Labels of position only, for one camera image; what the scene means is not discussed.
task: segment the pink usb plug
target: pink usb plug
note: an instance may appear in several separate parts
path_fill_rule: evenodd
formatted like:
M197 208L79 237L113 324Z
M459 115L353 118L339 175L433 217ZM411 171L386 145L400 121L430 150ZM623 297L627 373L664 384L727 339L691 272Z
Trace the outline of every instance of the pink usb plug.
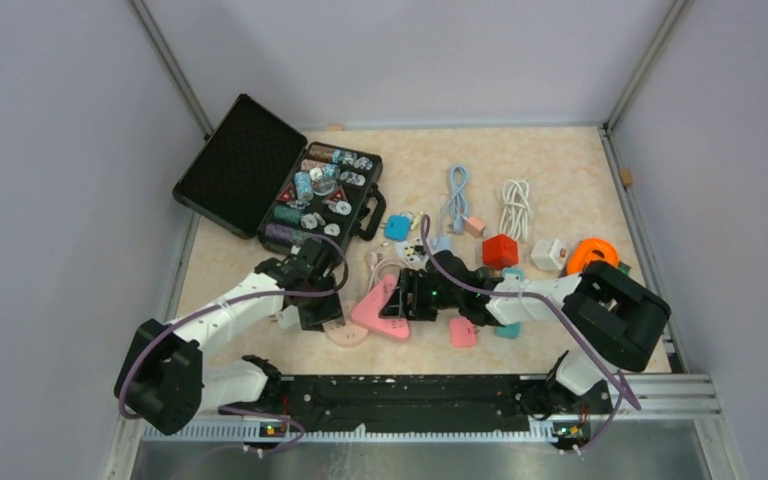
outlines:
M386 275L378 282L355 308L352 309L352 322L370 332L386 335L394 340L405 341L410 337L410 326L404 318L381 318L379 312L390 299L396 287L396 277Z
M464 230L475 238L484 236L484 228L486 225L476 216L469 217L464 221Z

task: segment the red cube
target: red cube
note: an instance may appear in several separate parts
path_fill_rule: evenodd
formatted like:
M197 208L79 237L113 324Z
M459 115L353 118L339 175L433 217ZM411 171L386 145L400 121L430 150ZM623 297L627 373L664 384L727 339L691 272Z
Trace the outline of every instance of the red cube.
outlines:
M484 240L481 244L481 258L484 265L493 270L501 270L519 263L519 250L511 237L500 234Z

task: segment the white wall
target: white wall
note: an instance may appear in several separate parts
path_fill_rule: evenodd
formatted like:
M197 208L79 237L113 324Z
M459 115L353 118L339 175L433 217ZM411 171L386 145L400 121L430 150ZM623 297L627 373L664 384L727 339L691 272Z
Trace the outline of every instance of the white wall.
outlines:
M101 473L200 137L125 2L0 2L0 479Z
M685 356L768 479L768 2L696 2L618 138Z
M211 121L297 128L605 120L671 0L147 0Z

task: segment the black foam lining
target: black foam lining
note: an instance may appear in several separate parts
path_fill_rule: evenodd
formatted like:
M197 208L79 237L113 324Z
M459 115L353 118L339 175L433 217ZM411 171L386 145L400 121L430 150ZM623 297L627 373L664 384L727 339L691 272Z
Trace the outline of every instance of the black foam lining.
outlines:
M254 237L307 139L240 95L175 187L175 196L237 235Z

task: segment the white cube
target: white cube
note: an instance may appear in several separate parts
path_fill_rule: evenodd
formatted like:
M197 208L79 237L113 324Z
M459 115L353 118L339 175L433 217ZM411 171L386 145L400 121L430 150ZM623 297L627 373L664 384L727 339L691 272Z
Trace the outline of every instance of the white cube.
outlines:
M564 268L568 252L559 239L540 240L531 250L531 260L540 270L555 271Z

